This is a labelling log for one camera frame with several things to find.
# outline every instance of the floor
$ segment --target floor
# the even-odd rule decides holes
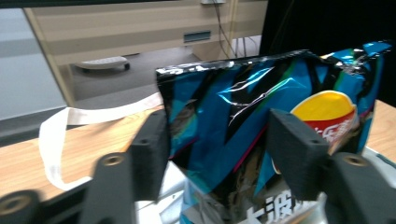
[[[261,37],[245,38],[247,56],[257,55]],[[233,48],[238,47],[238,57],[244,56],[242,38]],[[131,69],[123,66],[84,73],[72,65],[76,108],[102,109],[128,105],[157,92],[155,69],[168,65],[196,63],[200,60],[192,54],[191,47],[162,49],[136,55],[123,56],[130,62]]]

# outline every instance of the desk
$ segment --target desk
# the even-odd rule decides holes
[[[120,151],[135,137],[148,114],[160,108],[67,131],[62,166],[64,181],[90,175],[97,159]],[[377,101],[367,146],[396,161],[396,108]],[[1,147],[0,161],[0,197],[21,189],[39,189],[45,200],[62,193],[45,177],[37,139]]]

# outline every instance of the shiny plastic packaging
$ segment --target shiny plastic packaging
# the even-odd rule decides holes
[[[170,160],[190,180],[180,223],[273,223],[309,206],[293,198],[265,150],[269,109],[304,120],[330,143],[330,154],[360,152],[390,47],[373,42],[323,57],[298,50],[157,69]]]

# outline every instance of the cable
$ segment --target cable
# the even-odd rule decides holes
[[[239,38],[235,39],[235,53],[236,53],[236,58],[238,58],[238,51],[239,51]]]
[[[221,46],[221,49],[222,49],[223,53],[225,54],[225,56],[227,57],[227,59],[230,59],[230,56],[226,53],[224,47],[223,47],[222,44],[221,44],[221,34],[223,34],[225,40],[227,41],[228,46],[230,47],[231,51],[233,52],[233,55],[235,56],[235,58],[237,58],[237,56],[236,56],[237,54],[236,54],[235,51],[233,50],[233,46],[232,46],[232,44],[230,43],[230,40],[228,39],[227,35],[225,34],[225,32],[224,32],[224,30],[223,30],[223,28],[222,28],[222,26],[221,26],[221,19],[220,19],[219,6],[218,6],[218,4],[216,3],[216,0],[212,0],[212,1],[213,1],[213,4],[215,5],[216,15],[217,15],[217,17],[218,17],[218,23],[219,23],[219,44],[220,44],[220,46]]]
[[[258,47],[256,41],[253,38],[251,38],[251,37],[248,37],[248,38],[253,42],[254,48],[256,49],[256,52],[257,52],[257,54],[259,54],[259,47]]]
[[[247,56],[247,43],[245,42],[245,38],[242,39],[244,41],[244,53],[245,57]]]

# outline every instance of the wall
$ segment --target wall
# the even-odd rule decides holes
[[[21,9],[0,9],[0,120],[65,106]]]

